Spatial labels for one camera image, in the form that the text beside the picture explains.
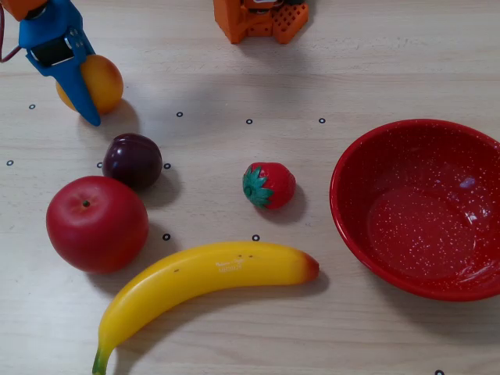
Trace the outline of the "blue gripper with motor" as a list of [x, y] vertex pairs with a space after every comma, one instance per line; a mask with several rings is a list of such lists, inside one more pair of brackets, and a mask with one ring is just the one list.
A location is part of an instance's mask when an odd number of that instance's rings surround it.
[[39, 14], [20, 22], [20, 47], [38, 72], [53, 77], [75, 110], [94, 126], [101, 117], [81, 67], [94, 49], [83, 32], [83, 17], [71, 1], [47, 1]]

